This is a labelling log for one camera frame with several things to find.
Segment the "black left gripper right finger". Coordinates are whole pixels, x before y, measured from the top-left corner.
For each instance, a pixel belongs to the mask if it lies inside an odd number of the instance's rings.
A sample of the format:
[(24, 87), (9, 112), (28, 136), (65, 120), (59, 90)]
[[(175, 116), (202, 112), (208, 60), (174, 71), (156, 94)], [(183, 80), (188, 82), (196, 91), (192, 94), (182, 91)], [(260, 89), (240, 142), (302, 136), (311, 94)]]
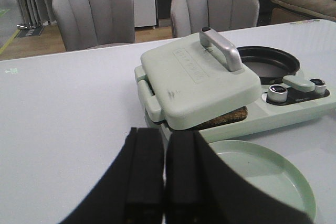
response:
[(166, 223), (308, 223), (223, 162), (198, 131), (172, 133), (166, 152)]

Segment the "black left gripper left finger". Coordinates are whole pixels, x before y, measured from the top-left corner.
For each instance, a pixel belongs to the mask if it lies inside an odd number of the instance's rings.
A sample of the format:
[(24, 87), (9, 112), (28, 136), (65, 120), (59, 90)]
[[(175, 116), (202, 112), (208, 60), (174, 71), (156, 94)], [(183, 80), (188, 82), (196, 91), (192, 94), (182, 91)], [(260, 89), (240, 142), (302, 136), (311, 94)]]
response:
[(161, 223), (163, 168), (159, 130), (131, 128), (113, 163), (62, 223)]

